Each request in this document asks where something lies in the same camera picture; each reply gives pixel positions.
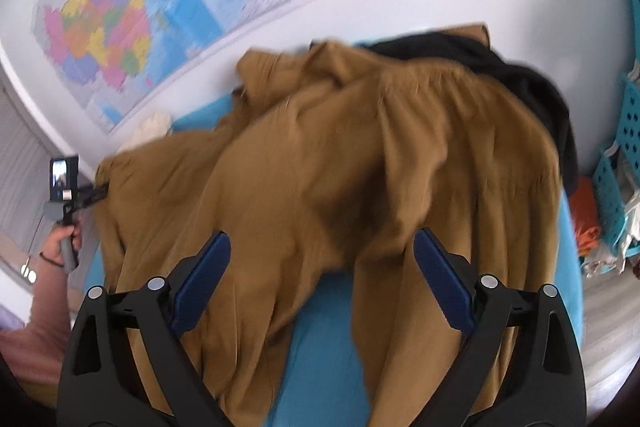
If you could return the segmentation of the person's left forearm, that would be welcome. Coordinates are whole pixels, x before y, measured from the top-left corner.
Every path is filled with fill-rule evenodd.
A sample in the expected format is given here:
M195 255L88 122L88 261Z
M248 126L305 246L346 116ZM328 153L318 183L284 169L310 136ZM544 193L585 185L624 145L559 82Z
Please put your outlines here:
M28 324L1 332L1 355L29 398L58 404L65 350L70 340L67 274L58 260L40 257Z

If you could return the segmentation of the person's left hand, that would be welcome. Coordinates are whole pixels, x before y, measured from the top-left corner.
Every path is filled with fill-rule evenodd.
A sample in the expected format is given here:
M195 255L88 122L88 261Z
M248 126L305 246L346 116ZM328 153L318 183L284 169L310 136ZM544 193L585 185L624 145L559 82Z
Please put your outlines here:
M80 251L82 246L82 228L80 222L74 225L55 225L42 246L42 257L57 265L64 263L62 243L64 239L70 239L75 251Z

